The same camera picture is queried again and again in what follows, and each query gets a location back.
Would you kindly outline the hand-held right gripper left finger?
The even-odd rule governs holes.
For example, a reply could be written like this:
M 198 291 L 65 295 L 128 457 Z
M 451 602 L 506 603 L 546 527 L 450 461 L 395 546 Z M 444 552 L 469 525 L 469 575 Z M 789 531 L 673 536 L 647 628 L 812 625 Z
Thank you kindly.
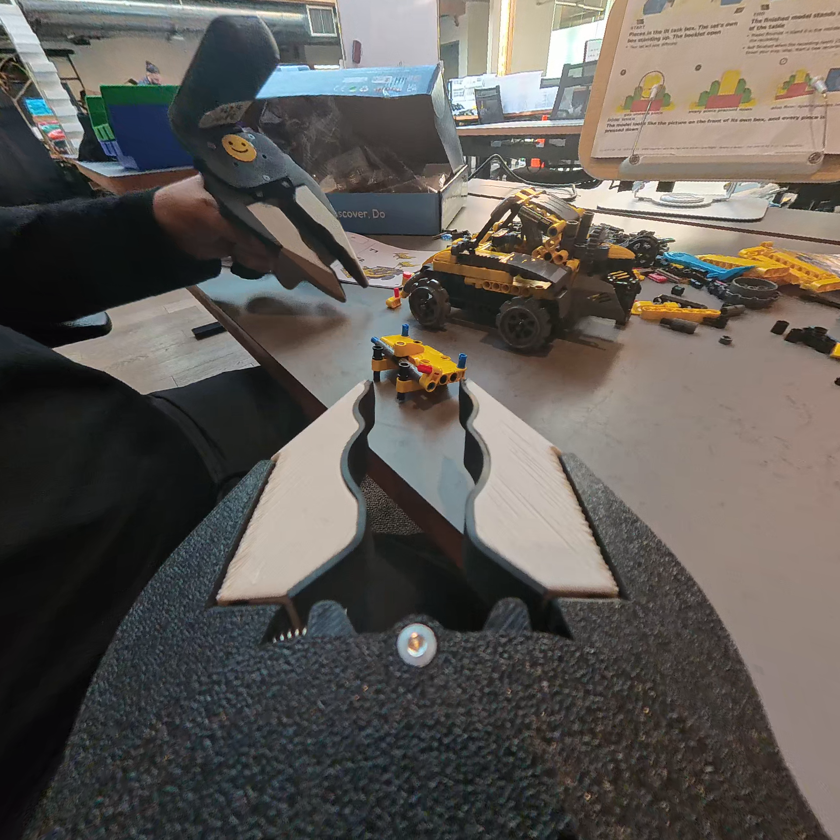
M 371 547 L 361 482 L 374 424 L 362 381 L 272 457 L 216 604 L 279 605 L 302 629 L 317 602 L 350 597 Z

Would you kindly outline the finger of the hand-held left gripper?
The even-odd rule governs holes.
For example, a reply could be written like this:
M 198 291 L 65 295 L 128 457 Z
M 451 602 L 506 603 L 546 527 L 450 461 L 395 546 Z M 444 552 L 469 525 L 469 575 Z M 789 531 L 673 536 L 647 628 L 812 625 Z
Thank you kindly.
M 313 234 L 301 232 L 277 206 L 257 202 L 245 208 L 254 230 L 278 248 L 273 273 L 292 290 L 309 284 L 327 297 L 345 302 L 338 260 Z
M 357 285 L 367 288 L 368 278 L 329 201 L 323 194 L 314 192 L 308 186 L 296 188 L 295 200 L 311 226 L 320 231 L 319 241 L 329 250 L 332 257 L 341 264 Z

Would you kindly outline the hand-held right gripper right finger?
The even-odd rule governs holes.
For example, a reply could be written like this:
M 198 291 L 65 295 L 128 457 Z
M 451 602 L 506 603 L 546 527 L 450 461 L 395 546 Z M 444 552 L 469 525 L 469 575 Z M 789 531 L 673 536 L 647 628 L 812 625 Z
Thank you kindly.
M 472 381 L 458 389 L 465 501 L 463 569 L 489 609 L 517 602 L 555 632 L 562 600 L 616 601 L 619 580 L 560 450 Z

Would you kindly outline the yellow brick subassembly blue pins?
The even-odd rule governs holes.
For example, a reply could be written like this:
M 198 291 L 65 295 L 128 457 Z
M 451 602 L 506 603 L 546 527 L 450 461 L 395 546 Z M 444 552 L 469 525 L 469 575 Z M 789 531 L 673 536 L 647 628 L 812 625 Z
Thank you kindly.
M 393 374 L 395 399 L 405 403 L 414 393 L 434 393 L 439 389 L 462 382 L 467 373 L 467 355 L 460 353 L 453 359 L 428 344 L 412 338 L 408 325 L 404 323 L 398 334 L 371 338 L 371 372 L 373 382 L 379 383 L 386 374 Z M 434 392 L 425 392 L 420 386 L 418 363 L 431 364 L 440 373 L 446 374 L 446 385 L 440 385 Z

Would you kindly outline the person's left forearm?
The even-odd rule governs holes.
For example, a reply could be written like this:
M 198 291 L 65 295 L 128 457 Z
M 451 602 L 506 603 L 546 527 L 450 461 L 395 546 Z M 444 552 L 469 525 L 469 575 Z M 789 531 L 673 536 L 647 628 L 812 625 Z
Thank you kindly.
M 1 324 L 20 333 L 76 321 L 216 277 L 154 216 L 156 191 L 3 207 Z

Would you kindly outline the grey desk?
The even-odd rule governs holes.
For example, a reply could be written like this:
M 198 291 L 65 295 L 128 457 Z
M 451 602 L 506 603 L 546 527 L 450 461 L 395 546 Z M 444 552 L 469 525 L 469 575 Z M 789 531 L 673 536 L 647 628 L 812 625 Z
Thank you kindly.
M 370 338 L 410 321 L 405 305 L 385 306 L 385 289 L 345 289 L 338 303 L 225 271 L 190 291 L 316 417 L 370 379 Z M 693 335 L 593 319 L 536 355 L 462 321 L 425 341 L 467 353 L 472 382 L 578 456 L 670 547 L 728 628 L 794 777 L 838 838 L 838 362 L 772 334 L 776 319 L 835 316 L 785 297 Z M 731 346 L 718 343 L 724 334 Z M 457 390 L 403 405 L 393 384 L 376 390 L 368 475 L 458 560 L 473 483 Z

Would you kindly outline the person's left hand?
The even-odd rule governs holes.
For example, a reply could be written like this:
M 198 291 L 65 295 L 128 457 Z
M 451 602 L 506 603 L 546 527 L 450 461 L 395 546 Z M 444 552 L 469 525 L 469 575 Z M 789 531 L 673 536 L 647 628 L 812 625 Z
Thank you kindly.
M 195 259 L 229 259 L 260 277 L 275 271 L 278 249 L 222 215 L 200 174 L 156 190 L 153 213 L 175 245 Z

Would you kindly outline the brick instruction booklet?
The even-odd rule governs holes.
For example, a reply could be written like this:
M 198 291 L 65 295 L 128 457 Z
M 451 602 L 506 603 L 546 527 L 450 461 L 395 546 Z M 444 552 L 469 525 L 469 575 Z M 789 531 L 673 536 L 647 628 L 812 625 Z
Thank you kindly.
M 356 233 L 348 233 L 348 239 L 370 287 L 400 287 L 405 273 L 417 273 L 439 251 L 438 243 L 433 243 L 432 248 L 411 249 Z

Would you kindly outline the dark blue cardboard box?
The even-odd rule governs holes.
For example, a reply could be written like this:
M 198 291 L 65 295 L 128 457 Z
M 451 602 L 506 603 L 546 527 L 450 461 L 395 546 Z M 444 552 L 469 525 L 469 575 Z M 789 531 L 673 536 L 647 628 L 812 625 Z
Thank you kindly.
M 448 228 L 466 202 L 468 169 L 445 88 L 443 66 L 294 70 L 279 66 L 259 91 L 272 98 L 334 96 L 397 100 L 427 114 L 458 172 L 436 193 L 327 194 L 347 232 L 364 235 L 434 236 Z

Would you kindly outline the clear plastic bag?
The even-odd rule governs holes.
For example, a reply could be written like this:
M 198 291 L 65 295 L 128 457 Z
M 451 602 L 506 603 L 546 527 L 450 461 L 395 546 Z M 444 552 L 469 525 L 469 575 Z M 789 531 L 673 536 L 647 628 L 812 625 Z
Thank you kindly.
M 327 194 L 438 193 L 461 166 L 434 121 L 397 100 L 272 98 L 259 129 Z

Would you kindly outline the black mesh seat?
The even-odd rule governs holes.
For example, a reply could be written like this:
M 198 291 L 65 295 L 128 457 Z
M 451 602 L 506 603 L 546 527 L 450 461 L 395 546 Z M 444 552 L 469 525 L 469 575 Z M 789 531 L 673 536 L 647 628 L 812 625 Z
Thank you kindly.
M 373 536 L 412 537 L 424 533 L 372 478 L 365 477 L 360 489 L 364 496 L 368 526 Z

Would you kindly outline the yellow toy brick car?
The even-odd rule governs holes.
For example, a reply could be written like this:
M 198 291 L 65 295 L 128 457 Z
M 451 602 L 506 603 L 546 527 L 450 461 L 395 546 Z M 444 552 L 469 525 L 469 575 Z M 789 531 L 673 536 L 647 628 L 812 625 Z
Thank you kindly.
M 635 255 L 618 245 L 586 245 L 593 219 L 593 211 L 558 191 L 522 188 L 499 202 L 479 232 L 453 237 L 428 258 L 399 294 L 427 329 L 442 329 L 453 310 L 492 317 L 507 347 L 524 353 L 541 350 L 582 319 L 622 327 L 642 290 Z M 521 226 L 528 246 L 548 236 L 563 250 L 548 261 L 482 247 L 495 226 L 511 224 Z

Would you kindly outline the person's dark clothed body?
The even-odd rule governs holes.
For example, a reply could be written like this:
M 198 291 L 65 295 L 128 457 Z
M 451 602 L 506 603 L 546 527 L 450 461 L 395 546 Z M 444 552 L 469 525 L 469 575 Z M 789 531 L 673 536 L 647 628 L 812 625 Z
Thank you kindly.
M 2 328 L 1 828 L 18 838 L 150 578 L 307 425 L 265 370 L 148 395 Z

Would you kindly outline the yellow beam with black pins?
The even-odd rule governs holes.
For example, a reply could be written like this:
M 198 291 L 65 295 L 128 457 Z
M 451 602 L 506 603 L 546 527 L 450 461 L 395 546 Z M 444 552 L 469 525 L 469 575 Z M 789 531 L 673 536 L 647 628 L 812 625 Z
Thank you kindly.
M 682 306 L 677 301 L 635 301 L 631 314 L 646 321 L 656 322 L 671 332 L 692 335 L 699 325 L 714 329 L 728 326 L 729 315 L 721 310 L 705 307 Z

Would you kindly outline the blue brick panel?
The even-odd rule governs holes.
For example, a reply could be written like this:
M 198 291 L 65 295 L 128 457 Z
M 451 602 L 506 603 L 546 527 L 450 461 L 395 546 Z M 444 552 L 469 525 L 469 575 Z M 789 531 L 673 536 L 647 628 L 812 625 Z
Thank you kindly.
M 713 261 L 711 258 L 701 258 L 674 251 L 666 251 L 664 254 L 659 255 L 659 257 L 671 266 L 703 272 L 708 279 L 724 282 L 730 282 L 738 277 L 743 277 L 750 270 L 756 268 L 756 265 L 749 260 L 723 258 Z

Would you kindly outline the loose dark tyre wheel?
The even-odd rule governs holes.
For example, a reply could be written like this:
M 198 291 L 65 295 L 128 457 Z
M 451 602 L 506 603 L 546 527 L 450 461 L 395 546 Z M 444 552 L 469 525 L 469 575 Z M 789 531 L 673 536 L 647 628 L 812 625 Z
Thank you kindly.
M 763 310 L 772 307 L 779 297 L 780 288 L 771 280 L 740 276 L 729 282 L 723 301 L 727 306 Z

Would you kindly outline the cluster of yellow beams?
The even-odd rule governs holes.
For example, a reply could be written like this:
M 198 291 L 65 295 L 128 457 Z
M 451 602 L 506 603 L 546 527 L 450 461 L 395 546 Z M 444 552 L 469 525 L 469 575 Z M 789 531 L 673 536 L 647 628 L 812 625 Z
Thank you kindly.
M 781 248 L 771 241 L 758 246 L 743 248 L 735 256 L 704 254 L 698 257 L 718 259 L 730 258 L 751 261 L 756 268 L 746 277 L 771 280 L 777 285 L 790 285 L 811 293 L 827 293 L 839 290 L 839 255 L 815 254 Z

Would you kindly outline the wooden board with printed sheet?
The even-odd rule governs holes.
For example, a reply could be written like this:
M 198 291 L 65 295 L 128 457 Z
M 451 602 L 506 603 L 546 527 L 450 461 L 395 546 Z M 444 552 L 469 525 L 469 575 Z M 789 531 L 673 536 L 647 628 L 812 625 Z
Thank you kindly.
M 837 1 L 615 2 L 581 131 L 595 178 L 838 182 Z

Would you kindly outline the silver air duct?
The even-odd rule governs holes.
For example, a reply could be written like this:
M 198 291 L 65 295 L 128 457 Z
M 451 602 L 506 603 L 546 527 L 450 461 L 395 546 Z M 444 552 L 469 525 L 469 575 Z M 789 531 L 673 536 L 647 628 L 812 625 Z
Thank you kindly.
M 255 16 L 280 39 L 318 43 L 340 36 L 330 3 L 23 1 L 27 18 L 66 35 L 198 34 L 222 16 Z

